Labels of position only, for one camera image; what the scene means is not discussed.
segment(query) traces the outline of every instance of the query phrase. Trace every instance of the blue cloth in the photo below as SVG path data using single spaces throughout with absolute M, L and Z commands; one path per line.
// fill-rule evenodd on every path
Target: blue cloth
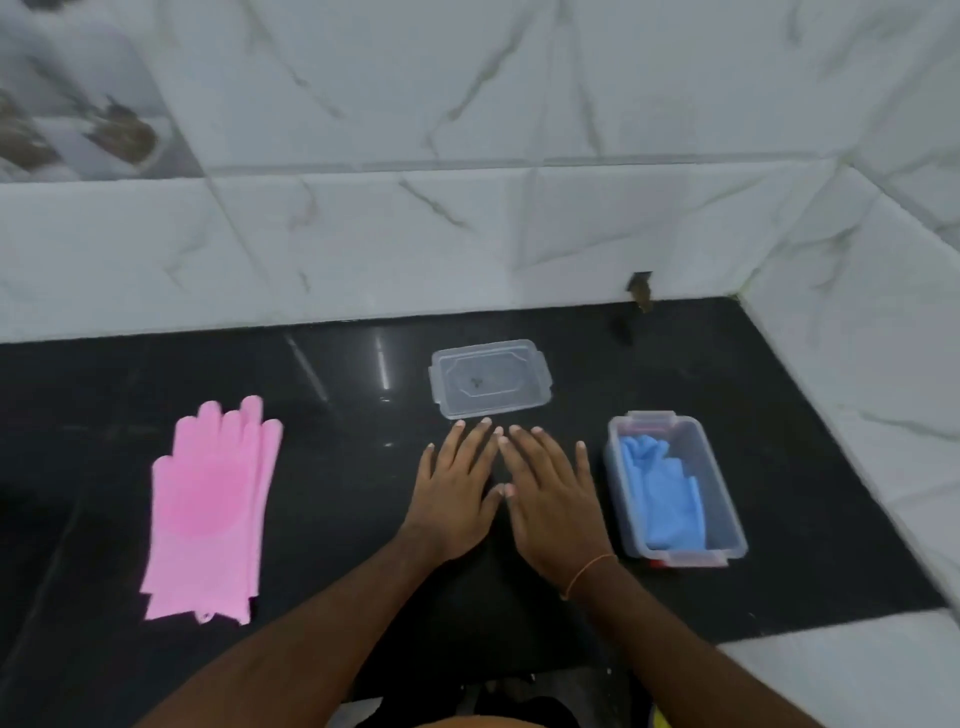
M 707 548 L 704 504 L 694 476 L 667 457 L 670 444 L 649 435 L 621 436 L 630 508 L 642 524 L 644 541 L 654 550 L 702 551 Z

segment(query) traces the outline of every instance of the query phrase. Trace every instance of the pink glove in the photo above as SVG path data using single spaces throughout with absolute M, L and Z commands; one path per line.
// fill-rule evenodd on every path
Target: pink glove
M 154 463 L 151 552 L 140 591 L 146 619 L 196 612 L 250 621 L 258 591 L 263 513 L 282 426 L 260 424 L 262 400 L 248 397 L 221 417 L 206 402 L 177 422 L 172 456 Z

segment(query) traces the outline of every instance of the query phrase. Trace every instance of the orange bracelet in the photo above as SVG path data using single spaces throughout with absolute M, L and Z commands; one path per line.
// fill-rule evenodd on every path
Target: orange bracelet
M 570 579 L 570 583 L 567 585 L 566 591 L 563 593 L 560 599 L 562 599 L 563 601 L 568 601 L 570 599 L 570 590 L 573 589 L 573 585 L 577 583 L 577 579 L 583 576 L 584 571 L 586 571 L 591 566 L 596 564 L 598 561 L 600 561 L 600 559 L 606 559 L 608 556 L 611 556 L 614 559 L 616 558 L 616 554 L 602 553 L 599 556 L 597 556 L 595 559 L 590 559 L 589 561 L 587 561 L 587 564 L 582 569 L 577 571 L 576 575 L 574 575 L 574 577 Z

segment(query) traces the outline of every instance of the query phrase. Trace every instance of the person's right hand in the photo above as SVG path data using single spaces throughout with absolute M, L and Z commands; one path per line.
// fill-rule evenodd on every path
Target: person's right hand
M 561 591 L 593 559 L 613 553 L 590 476 L 587 446 L 577 443 L 577 467 L 540 427 L 513 425 L 499 438 L 514 482 L 505 486 L 520 555 Z M 526 454 L 526 460 L 519 450 Z

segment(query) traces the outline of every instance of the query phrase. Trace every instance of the person's left hand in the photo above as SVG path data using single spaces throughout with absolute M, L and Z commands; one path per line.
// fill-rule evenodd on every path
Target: person's left hand
M 463 556 L 483 541 L 503 499 L 501 486 L 491 489 L 482 501 L 480 498 L 490 477 L 503 427 L 493 431 L 473 462 L 491 424 L 490 418 L 485 417 L 461 443 L 467 427 L 461 420 L 446 436 L 437 453 L 436 466 L 433 465 L 433 443 L 420 457 L 413 499 L 400 532 L 430 540 L 441 562 Z

